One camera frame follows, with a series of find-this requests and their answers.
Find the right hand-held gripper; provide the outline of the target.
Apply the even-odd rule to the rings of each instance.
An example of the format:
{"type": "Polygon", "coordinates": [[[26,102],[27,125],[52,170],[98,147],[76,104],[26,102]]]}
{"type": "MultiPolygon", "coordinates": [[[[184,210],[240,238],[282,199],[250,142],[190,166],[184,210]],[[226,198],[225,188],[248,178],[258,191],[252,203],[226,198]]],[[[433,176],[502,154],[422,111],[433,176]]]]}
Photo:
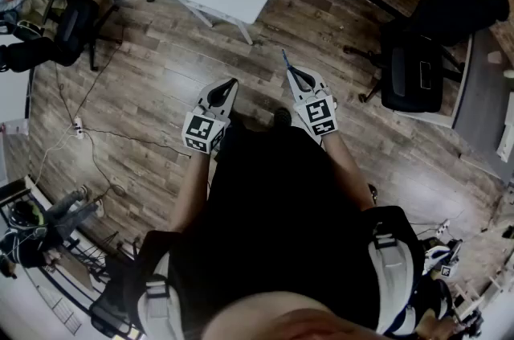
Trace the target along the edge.
{"type": "Polygon", "coordinates": [[[313,137],[337,130],[335,101],[322,75],[311,68],[288,67],[287,77],[296,102],[296,112],[313,137]]]}

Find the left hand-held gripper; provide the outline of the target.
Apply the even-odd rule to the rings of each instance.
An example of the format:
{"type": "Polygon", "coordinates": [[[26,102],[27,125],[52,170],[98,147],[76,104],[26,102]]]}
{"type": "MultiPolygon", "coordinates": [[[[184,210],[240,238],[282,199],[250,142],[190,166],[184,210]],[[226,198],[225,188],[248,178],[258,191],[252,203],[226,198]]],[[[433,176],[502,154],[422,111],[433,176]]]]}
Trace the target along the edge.
{"type": "Polygon", "coordinates": [[[219,146],[230,124],[237,92],[238,81],[233,78],[218,80],[201,90],[198,104],[186,114],[182,128],[185,147],[211,154],[219,146]]]}

